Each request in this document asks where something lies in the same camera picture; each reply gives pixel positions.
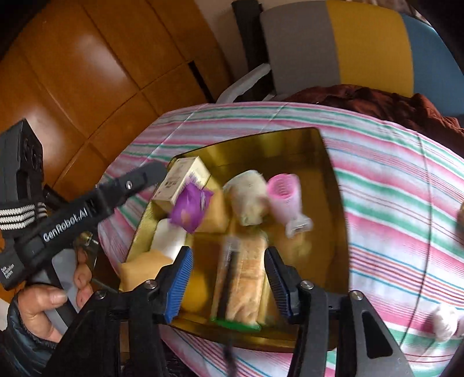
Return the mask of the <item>person left hand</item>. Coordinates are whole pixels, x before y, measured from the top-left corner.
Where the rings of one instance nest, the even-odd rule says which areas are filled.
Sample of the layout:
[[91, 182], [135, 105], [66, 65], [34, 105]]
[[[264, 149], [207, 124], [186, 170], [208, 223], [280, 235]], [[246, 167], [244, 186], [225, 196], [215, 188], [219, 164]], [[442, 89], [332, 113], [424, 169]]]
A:
[[[78, 290], [75, 300], [82, 308], [94, 293], [90, 285], [92, 272], [86, 264], [87, 253], [82, 248], [76, 249], [76, 256], [78, 264], [73, 279]], [[36, 284], [23, 289], [17, 296], [17, 304], [24, 326], [38, 338], [59, 343], [62, 333], [52, 325], [46, 311], [63, 306], [67, 300], [65, 292], [57, 287]]]

